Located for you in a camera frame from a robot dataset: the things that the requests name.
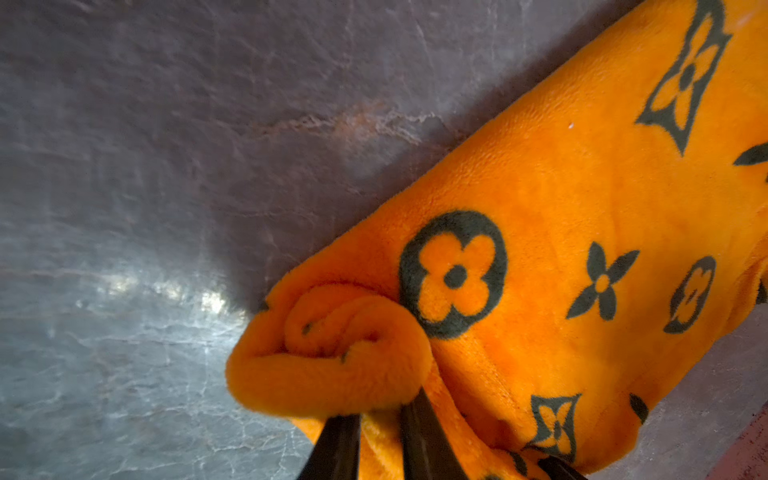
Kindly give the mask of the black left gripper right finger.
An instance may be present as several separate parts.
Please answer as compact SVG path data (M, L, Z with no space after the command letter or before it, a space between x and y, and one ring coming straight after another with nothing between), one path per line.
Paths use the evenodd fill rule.
M424 389L400 412L405 480L467 480Z

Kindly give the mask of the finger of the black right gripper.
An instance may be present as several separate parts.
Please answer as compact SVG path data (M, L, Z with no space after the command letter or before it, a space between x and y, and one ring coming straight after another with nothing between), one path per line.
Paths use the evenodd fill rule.
M554 456L542 458L537 465L551 480L587 480L587 477L574 469L567 462Z

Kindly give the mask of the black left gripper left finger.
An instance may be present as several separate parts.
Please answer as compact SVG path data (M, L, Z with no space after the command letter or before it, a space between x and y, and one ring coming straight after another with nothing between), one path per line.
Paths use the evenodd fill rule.
M329 418L297 480L357 480L361 416Z

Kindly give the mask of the orange black patterned pillowcase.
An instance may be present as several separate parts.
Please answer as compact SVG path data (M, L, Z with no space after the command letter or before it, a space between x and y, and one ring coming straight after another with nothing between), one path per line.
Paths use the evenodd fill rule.
M234 399L404 479L424 389L468 479L585 477L767 296L767 5L646 1L269 292Z

